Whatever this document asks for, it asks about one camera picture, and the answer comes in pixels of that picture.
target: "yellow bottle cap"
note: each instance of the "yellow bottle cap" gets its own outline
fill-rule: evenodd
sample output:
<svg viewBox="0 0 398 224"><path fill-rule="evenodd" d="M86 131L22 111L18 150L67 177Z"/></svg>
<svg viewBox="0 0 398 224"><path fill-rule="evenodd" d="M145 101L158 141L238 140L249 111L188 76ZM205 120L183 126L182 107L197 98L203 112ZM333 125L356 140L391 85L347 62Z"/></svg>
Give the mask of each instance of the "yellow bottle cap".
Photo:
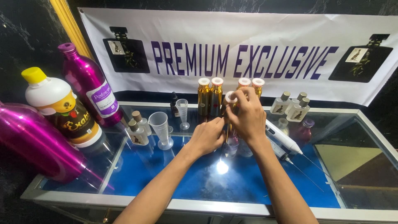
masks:
<svg viewBox="0 0 398 224"><path fill-rule="evenodd" d="M21 75L29 84L36 84L47 78L46 74L39 67L25 69Z"/></svg>

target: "needle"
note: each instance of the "needle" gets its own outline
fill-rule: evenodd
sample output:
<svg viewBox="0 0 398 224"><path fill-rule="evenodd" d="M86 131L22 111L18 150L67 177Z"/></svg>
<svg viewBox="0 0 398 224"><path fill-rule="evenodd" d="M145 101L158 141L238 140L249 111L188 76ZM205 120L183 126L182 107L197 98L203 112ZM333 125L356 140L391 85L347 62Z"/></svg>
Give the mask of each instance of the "needle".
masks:
<svg viewBox="0 0 398 224"><path fill-rule="evenodd" d="M338 184L335 180L333 180L333 178L327 174L325 171L323 171L319 166L317 166L314 162L312 162L308 157L306 157L304 154L302 154L306 159L308 159L312 164L314 164L320 171L322 171L324 174L326 174L326 176L328 176L335 184L337 184L339 187L343 188L342 186L340 186L340 184Z"/></svg>
<svg viewBox="0 0 398 224"><path fill-rule="evenodd" d="M296 165L293 164L293 166L295 166L302 174L304 174L304 176L306 176L308 178L308 180L310 180L313 184L315 184L315 186L317 186L322 192L324 192L318 185L316 185L315 182L313 182L311 180L311 178L309 178L307 175L305 175L305 173L303 171L301 171Z"/></svg>

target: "white banner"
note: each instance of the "white banner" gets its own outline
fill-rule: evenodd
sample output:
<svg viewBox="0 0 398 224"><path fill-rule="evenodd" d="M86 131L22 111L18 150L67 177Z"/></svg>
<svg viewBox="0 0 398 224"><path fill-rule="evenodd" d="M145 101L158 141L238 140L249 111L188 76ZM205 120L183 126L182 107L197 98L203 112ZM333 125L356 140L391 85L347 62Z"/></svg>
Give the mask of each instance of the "white banner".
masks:
<svg viewBox="0 0 398 224"><path fill-rule="evenodd" d="M81 8L114 92L197 93L201 77L265 80L312 100L368 106L397 67L398 17Z"/></svg>

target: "purple bottle cap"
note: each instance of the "purple bottle cap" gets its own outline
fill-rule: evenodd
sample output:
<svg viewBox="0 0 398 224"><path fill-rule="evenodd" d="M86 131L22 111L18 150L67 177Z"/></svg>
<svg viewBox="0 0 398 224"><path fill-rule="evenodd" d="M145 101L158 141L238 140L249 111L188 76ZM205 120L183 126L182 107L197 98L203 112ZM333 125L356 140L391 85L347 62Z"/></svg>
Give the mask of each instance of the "purple bottle cap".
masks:
<svg viewBox="0 0 398 224"><path fill-rule="evenodd" d="M312 127L312 126L314 126L315 121L313 121L312 119L307 118L307 119L304 120L304 124L305 124L306 126Z"/></svg>
<svg viewBox="0 0 398 224"><path fill-rule="evenodd" d="M68 51L73 51L76 49L76 46L73 43L63 43L58 46L58 50L60 52L68 52Z"/></svg>

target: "hand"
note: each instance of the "hand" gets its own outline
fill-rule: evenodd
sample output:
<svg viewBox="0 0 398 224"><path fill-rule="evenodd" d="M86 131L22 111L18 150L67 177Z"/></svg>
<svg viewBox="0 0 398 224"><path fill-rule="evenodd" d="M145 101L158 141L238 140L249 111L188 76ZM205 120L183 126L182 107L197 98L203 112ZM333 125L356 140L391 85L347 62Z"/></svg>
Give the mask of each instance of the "hand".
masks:
<svg viewBox="0 0 398 224"><path fill-rule="evenodd" d="M266 139L265 120L267 114L261 106L260 100L253 87L242 87L231 95L231 99L238 99L239 113L235 115L228 105L226 112L230 123L247 144L254 144Z"/></svg>
<svg viewBox="0 0 398 224"><path fill-rule="evenodd" d="M224 125L225 118L215 118L196 126L191 140L182 150L193 155L195 159L213 152L225 141L225 131L222 130Z"/></svg>

